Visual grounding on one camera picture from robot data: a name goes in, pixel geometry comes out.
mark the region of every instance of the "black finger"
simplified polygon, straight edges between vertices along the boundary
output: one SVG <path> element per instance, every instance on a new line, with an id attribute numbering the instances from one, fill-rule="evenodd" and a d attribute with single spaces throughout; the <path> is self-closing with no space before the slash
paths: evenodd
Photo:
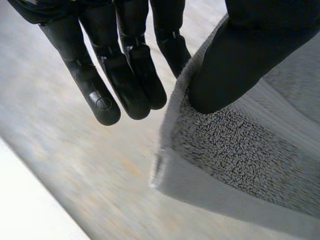
<path id="1" fill-rule="evenodd" d="M 91 61 L 78 17 L 49 21 L 40 28 L 60 53 L 97 120 L 103 125 L 118 122 L 120 109 Z"/>
<path id="2" fill-rule="evenodd" d="M 191 58 L 185 38 L 180 35 L 185 0 L 150 0 L 150 2 L 156 42 L 177 78 Z"/>
<path id="3" fill-rule="evenodd" d="M 127 114 L 135 120 L 145 118 L 150 112 L 150 103 L 130 69 L 126 56 L 121 53 L 113 3 L 110 1 L 95 7 L 86 5 L 80 13 L 80 21 Z"/>
<path id="4" fill-rule="evenodd" d="M 190 103 L 198 112 L 214 113 L 240 98 L 320 30 L 320 20 L 308 28 L 279 30 L 252 29 L 252 23 L 235 27 L 227 19 L 218 29 L 190 85 Z"/>
<path id="5" fill-rule="evenodd" d="M 124 54 L 149 99 L 151 109 L 165 106 L 167 95 L 146 45 L 148 0 L 114 0 Z"/>

